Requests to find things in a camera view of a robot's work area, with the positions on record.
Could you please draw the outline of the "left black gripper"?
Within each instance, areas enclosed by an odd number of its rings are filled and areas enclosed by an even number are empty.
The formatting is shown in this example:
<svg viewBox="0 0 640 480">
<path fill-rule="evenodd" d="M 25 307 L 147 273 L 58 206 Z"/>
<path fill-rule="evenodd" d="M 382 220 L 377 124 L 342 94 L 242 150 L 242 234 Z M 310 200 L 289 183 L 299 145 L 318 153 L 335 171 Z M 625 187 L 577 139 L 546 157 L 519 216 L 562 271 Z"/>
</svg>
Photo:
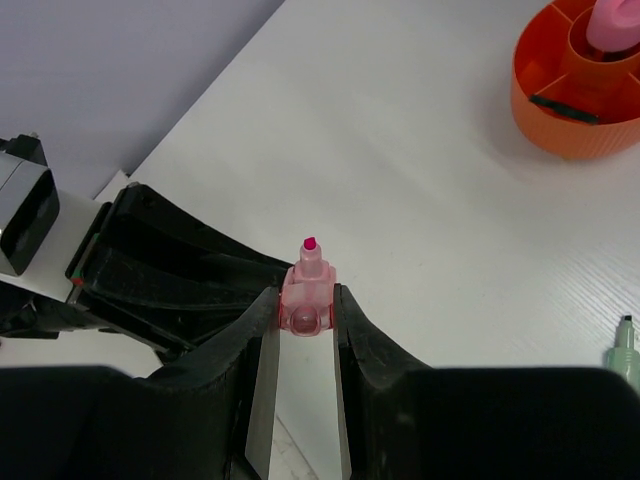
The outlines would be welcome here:
<svg viewBox="0 0 640 480">
<path fill-rule="evenodd" d="M 265 289 L 261 280 L 281 280 L 290 267 L 134 184 L 91 221 L 65 270 L 67 303 L 178 355 L 237 320 Z"/>
</svg>

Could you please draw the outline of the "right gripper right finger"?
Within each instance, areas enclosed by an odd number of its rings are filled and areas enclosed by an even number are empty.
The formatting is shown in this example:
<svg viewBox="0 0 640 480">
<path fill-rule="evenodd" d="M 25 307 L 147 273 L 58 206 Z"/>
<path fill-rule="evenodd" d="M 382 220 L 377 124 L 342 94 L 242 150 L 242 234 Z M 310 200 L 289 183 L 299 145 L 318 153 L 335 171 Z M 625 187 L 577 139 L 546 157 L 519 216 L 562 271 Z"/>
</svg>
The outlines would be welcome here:
<svg viewBox="0 0 640 480">
<path fill-rule="evenodd" d="M 334 289 L 346 479 L 635 479 L 639 398 L 599 368 L 433 368 Z"/>
</svg>

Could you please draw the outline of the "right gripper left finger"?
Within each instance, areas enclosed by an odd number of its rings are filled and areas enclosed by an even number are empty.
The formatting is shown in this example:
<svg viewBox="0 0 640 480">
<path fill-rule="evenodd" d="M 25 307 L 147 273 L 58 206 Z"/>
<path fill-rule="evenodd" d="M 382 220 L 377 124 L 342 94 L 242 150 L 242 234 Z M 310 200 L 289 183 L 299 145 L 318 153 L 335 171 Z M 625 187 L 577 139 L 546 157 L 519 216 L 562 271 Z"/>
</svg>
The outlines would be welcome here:
<svg viewBox="0 0 640 480">
<path fill-rule="evenodd" d="M 104 366 L 1 372 L 5 479 L 265 479 L 279 293 L 146 378 Z"/>
</svg>

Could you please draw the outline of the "pink highlighter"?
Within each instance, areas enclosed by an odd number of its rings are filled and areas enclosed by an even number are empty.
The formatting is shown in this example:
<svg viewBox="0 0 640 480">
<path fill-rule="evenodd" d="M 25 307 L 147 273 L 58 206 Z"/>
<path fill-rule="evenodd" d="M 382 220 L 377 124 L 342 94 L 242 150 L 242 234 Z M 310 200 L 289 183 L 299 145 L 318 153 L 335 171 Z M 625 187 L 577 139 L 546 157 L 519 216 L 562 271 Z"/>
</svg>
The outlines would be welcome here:
<svg viewBox="0 0 640 480">
<path fill-rule="evenodd" d="M 336 269 L 324 259 L 316 238 L 306 238 L 299 259 L 283 281 L 279 328 L 299 337 L 314 337 L 332 329 L 336 280 Z"/>
</svg>

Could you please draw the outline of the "green highlighter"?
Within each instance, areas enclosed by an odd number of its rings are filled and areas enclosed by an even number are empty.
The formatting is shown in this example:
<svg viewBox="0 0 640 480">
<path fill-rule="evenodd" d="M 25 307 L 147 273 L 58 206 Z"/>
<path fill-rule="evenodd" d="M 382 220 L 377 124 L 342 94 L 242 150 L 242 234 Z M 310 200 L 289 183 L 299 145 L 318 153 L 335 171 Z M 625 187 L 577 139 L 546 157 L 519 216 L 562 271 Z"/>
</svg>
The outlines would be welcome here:
<svg viewBox="0 0 640 480">
<path fill-rule="evenodd" d="M 635 340 L 633 316 L 623 315 L 615 331 L 613 346 L 605 353 L 605 368 L 618 374 L 639 392 L 639 351 Z"/>
</svg>

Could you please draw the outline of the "pink glue stick tube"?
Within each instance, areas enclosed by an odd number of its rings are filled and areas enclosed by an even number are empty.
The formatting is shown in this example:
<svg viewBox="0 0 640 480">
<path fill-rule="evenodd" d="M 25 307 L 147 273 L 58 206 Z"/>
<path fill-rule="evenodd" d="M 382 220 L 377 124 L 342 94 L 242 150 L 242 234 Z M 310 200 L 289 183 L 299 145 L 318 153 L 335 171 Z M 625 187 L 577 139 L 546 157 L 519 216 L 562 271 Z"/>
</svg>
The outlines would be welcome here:
<svg viewBox="0 0 640 480">
<path fill-rule="evenodd" d="M 639 43 L 639 0 L 598 0 L 589 19 L 586 38 L 597 50 L 613 53 Z"/>
</svg>

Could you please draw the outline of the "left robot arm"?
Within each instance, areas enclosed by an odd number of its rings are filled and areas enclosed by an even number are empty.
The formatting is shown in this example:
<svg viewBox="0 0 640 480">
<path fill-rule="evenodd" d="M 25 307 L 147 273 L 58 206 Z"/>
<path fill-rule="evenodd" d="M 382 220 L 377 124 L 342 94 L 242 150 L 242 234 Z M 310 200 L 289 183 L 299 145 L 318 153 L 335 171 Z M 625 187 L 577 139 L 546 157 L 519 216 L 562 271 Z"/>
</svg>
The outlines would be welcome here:
<svg viewBox="0 0 640 480">
<path fill-rule="evenodd" d="M 151 347 L 169 363 L 238 319 L 289 263 L 206 225 L 144 184 L 103 204 L 73 257 L 61 300 L 1 288 L 5 338 L 96 329 Z"/>
</svg>

